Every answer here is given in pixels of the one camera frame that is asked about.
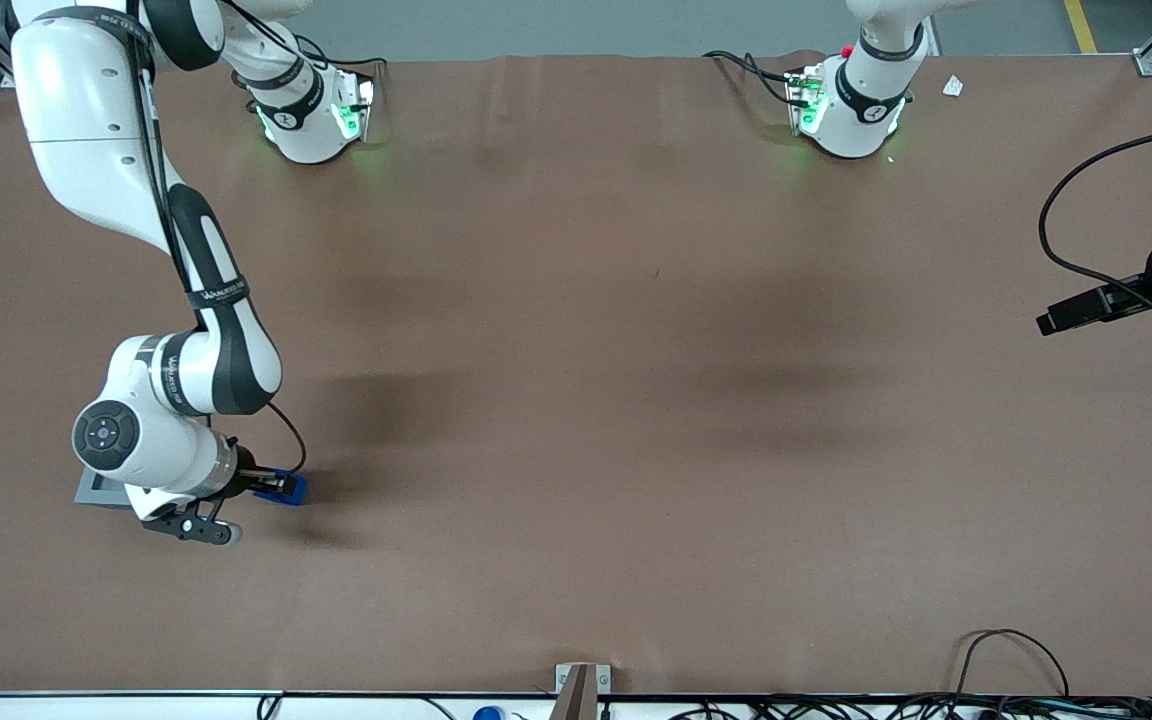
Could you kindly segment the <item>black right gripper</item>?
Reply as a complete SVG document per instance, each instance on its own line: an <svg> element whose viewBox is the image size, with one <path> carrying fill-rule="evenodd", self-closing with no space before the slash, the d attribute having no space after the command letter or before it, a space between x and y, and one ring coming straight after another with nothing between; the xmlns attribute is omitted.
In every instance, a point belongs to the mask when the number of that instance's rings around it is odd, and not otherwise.
<svg viewBox="0 0 1152 720"><path fill-rule="evenodd" d="M236 469L230 478L230 497L243 495L253 488L256 497L262 498L293 498L300 492L298 484L291 486L265 486L262 483L282 483L288 473L283 470L260 468L256 464L255 457L247 447L234 445L236 450Z"/></svg>

